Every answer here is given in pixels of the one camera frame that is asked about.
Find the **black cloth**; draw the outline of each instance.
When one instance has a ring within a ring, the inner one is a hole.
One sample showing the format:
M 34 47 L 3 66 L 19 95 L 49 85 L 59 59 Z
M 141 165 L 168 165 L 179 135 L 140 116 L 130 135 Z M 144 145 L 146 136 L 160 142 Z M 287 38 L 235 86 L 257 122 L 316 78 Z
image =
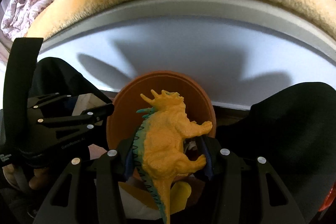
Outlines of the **black cloth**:
M 110 102 L 68 63 L 45 58 L 37 64 L 30 97 L 53 92 L 93 93 Z M 336 180 L 336 91 L 324 83 L 291 86 L 253 105 L 248 117 L 238 123 L 218 127 L 216 138 L 240 157 L 269 160 L 308 223 Z M 98 145 L 107 147 L 106 140 L 101 142 Z M 207 183 L 198 204 L 173 214 L 171 223 L 209 223 L 217 183 Z
M 324 83 L 291 86 L 219 127 L 216 138 L 240 157 L 268 159 L 308 223 L 336 181 L 336 91 Z
M 93 93 L 105 103 L 111 103 L 111 100 L 104 93 L 86 80 L 82 74 L 67 62 L 60 58 L 47 57 L 40 60 L 36 65 L 29 97 L 56 92 L 59 92 L 61 95 L 72 96 Z M 105 128 L 106 121 L 101 126 L 102 130 L 105 130 Z M 97 138 L 94 144 L 108 150 L 106 132 L 100 135 L 101 138 Z

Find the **dinosaur tail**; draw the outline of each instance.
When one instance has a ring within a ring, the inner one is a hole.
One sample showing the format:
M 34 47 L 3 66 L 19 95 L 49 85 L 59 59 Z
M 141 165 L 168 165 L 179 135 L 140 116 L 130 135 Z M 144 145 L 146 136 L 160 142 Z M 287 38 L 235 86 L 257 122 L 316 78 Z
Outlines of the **dinosaur tail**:
M 170 187 L 173 182 L 172 179 L 152 180 L 153 186 L 156 189 L 160 203 L 162 206 L 158 206 L 163 222 L 170 224 Z
M 159 185 L 160 194 L 157 188 L 154 186 L 154 182 L 152 178 L 143 170 L 142 168 L 142 162 L 143 162 L 143 153 L 144 153 L 144 147 L 143 143 L 146 137 L 146 123 L 143 122 L 142 126 L 139 128 L 138 132 L 136 133 L 133 141 L 133 162 L 134 166 L 136 167 L 142 181 L 144 182 L 147 190 L 153 197 L 157 207 L 160 210 L 160 214 L 162 216 L 163 222 L 165 224 L 169 224 L 170 221 L 170 184 L 167 183 L 167 187 L 163 188 L 163 185 L 165 183 L 162 183 L 161 181 L 155 181 L 157 185 Z

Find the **metal screw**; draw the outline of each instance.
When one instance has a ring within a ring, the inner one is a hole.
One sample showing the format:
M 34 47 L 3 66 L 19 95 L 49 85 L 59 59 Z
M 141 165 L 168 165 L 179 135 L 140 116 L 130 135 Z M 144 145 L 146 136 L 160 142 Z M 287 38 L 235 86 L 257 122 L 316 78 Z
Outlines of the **metal screw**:
M 261 163 L 261 164 L 265 164 L 266 159 L 264 157 L 258 157 L 258 162 Z
M 114 157 L 115 155 L 117 155 L 117 153 L 118 152 L 116 150 L 112 149 L 109 152 L 107 152 L 107 155 L 110 157 Z
M 78 163 L 80 163 L 81 162 L 81 159 L 80 158 L 74 158 L 74 159 L 72 159 L 72 161 L 71 161 L 71 163 L 73 164 L 73 165 L 76 165 L 76 164 L 78 164 Z
M 230 154 L 230 150 L 226 149 L 226 148 L 223 148 L 220 150 L 220 153 L 223 155 L 223 156 L 228 156 Z

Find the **toy dinosaur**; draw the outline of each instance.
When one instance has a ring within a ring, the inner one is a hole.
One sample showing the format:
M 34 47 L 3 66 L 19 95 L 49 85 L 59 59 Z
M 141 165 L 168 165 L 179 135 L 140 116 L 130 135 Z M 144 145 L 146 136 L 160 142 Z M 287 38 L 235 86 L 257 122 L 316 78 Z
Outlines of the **toy dinosaur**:
M 191 161 L 183 153 L 184 139 L 209 133 L 212 122 L 202 125 L 190 122 L 185 113 L 184 98 L 177 92 L 162 90 L 154 99 L 141 94 L 152 108 L 145 112 L 145 120 L 133 141 L 134 164 L 147 190 L 157 204 L 165 224 L 170 223 L 170 187 L 176 176 L 187 176 L 204 168 L 206 159 L 199 156 Z

